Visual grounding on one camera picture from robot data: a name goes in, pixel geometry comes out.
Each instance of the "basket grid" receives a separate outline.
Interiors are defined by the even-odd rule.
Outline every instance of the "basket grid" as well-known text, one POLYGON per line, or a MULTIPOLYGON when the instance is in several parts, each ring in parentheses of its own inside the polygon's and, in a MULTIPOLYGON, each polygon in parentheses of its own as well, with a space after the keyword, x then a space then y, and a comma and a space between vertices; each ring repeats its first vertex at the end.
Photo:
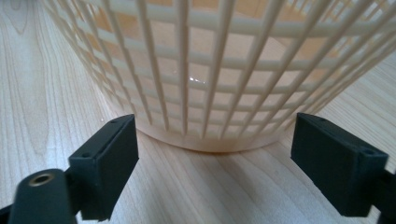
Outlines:
POLYGON ((257 1, 266 7, 252 18, 236 11, 241 1, 219 1, 217 13, 183 0, 44 2, 112 101, 151 125, 200 138, 282 131, 293 113, 318 112, 396 47, 396 5, 387 0, 257 1), (278 21, 288 12, 306 18, 278 21), (135 32, 124 31, 126 19, 136 21, 135 32), (200 36, 208 44, 197 48, 200 36), (248 50, 229 51, 228 42, 242 39, 248 50), (286 50, 263 59, 275 39, 286 50), (301 57, 309 43, 318 46, 301 57))

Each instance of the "wooden table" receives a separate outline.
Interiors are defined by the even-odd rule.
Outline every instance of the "wooden table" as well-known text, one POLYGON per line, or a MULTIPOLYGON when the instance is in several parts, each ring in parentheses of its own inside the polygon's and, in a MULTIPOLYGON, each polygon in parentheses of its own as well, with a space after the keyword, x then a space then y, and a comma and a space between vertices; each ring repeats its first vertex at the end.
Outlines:
MULTIPOLYGON (((396 54, 319 115, 391 156, 396 168, 396 54)), ((0 1, 0 207, 18 183, 67 158, 116 117, 37 1, 0 1)), ((172 147, 138 133, 140 161, 110 223, 375 223, 338 215, 278 143, 233 154, 172 147)))

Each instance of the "basket base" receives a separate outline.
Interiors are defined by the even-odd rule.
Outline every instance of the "basket base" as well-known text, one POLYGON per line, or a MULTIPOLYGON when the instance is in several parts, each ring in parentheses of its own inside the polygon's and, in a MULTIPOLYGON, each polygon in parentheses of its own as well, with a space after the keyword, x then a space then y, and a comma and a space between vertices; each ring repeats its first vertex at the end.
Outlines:
POLYGON ((264 147, 276 142, 283 132, 239 139, 200 139, 170 133, 136 120, 136 129, 169 145, 203 152, 237 152, 264 147))

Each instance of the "clamp jaw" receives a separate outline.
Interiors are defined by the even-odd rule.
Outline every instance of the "clamp jaw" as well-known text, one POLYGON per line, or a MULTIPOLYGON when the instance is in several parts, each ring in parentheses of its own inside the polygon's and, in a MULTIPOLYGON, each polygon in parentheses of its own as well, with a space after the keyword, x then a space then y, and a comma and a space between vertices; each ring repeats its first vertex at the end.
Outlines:
POLYGON ((330 121, 297 114, 291 159, 346 217, 367 217, 372 204, 378 223, 396 222, 396 175, 385 170, 389 155, 330 121))
POLYGON ((14 204, 0 210, 0 223, 76 223, 105 220, 139 160, 134 115, 108 122, 69 157, 64 172, 49 169, 18 185, 14 204))

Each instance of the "white plastic basket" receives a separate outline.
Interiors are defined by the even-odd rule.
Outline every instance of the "white plastic basket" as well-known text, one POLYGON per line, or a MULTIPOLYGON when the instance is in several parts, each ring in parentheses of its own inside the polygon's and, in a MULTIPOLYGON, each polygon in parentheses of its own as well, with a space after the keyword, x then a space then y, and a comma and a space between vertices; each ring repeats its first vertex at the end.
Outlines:
POLYGON ((140 131, 201 151, 274 142, 396 48, 389 0, 43 3, 140 131))

